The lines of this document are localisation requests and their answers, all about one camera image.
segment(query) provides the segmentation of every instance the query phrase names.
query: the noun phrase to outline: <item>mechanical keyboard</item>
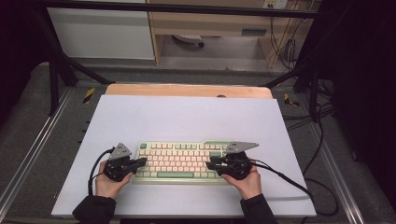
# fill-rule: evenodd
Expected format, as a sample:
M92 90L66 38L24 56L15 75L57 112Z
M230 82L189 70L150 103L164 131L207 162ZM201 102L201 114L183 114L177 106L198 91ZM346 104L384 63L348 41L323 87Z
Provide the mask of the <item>mechanical keyboard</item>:
M206 168L210 157L222 157L231 141L142 142L137 158L147 158L134 177L141 184L226 184L216 171Z

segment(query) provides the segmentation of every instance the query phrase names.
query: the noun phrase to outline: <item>person's left hand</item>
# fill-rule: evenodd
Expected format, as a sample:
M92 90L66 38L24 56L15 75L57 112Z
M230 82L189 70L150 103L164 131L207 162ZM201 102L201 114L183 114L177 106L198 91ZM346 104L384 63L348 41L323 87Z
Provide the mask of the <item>person's left hand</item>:
M106 175L103 174L105 170L106 161L102 161L99 167L99 176L96 177L96 196L102 196L106 198L112 198L116 200L122 187L131 181L132 173L129 173L123 178L121 182L110 180Z

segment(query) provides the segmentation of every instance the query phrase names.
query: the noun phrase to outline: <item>space bar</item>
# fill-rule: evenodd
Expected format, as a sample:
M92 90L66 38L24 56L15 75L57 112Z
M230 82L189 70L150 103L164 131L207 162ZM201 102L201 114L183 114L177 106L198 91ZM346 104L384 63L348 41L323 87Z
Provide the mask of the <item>space bar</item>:
M158 172L158 178L194 178L194 173Z

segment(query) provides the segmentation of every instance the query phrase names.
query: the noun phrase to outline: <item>floor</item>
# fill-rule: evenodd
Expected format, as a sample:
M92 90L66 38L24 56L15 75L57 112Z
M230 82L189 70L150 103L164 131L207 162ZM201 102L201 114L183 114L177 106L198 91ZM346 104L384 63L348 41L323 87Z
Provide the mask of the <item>floor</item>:
M259 50L258 42L253 38L204 37L204 41L205 46L201 49L179 42L171 36L166 37L163 60L160 65L155 65L153 62L136 65L124 61L121 62L122 64L101 62L101 64L89 64L89 66L103 77L125 83L257 86L287 71L280 63L275 68L268 68ZM74 220L52 217L50 211L78 152L84 133L89 127L89 121L100 95L106 90L106 86L97 84L82 74L78 74L78 78L80 82L76 88L63 87L61 82L61 93L67 92L70 98L56 125L51 128L48 138L41 143L39 153L32 154L30 149L32 145L39 144L35 143L35 139L41 134L42 127L49 119L50 89L47 66L38 66L33 71L22 98L14 106L7 123L1 127L0 158L8 159L2 162L4 166L0 170L1 192L9 192L10 188L13 188L13 186L8 188L8 183L13 180L15 174L18 174L25 156L30 155L26 159L35 158L32 166L27 167L24 172L28 175L22 181L21 186L14 188L14 192L17 192L15 197L3 204L5 201L3 194L0 200L1 214L6 216L3 223L73 223ZM303 106L306 94L293 92L293 82L294 79L291 78L273 88L272 93L279 102L282 115L306 115ZM83 104L82 100L88 88L92 87L95 88L94 95L88 104ZM285 93L289 95L291 103L285 103ZM325 104L328 102L327 96L320 96L318 102ZM288 128L299 122L285 120ZM337 195L336 201L340 208L333 216L318 215L308 218L305 222L396 223L395 212L389 206L367 166L352 160L352 153L338 125L336 114L329 114L323 118L322 124L323 146L330 150L350 190L352 202L359 208L362 219L353 221L348 217L347 206L342 204L343 195L337 191L339 188L326 162L326 153L321 151L305 177L313 178L331 189L332 193ZM311 122L289 131L290 140L302 170L318 147L317 127L317 124ZM329 191L311 181L307 181L307 185L318 199L315 206L319 211L330 213L334 210L336 205ZM299 218L280 219L279 222L299 223L301 220Z

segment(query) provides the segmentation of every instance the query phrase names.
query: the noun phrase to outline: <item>white tabletop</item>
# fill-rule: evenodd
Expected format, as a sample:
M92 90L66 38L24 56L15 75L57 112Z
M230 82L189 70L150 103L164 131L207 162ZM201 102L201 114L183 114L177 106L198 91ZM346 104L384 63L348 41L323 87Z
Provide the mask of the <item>white tabletop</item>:
M52 210L71 217L88 194L87 181L98 156L122 142L134 154L142 141L259 143L247 155L264 161L305 187L276 100L176 96L103 95ZM312 217L308 197L277 175L260 169L262 189L277 217ZM241 217L240 196L232 186L125 186L117 217Z

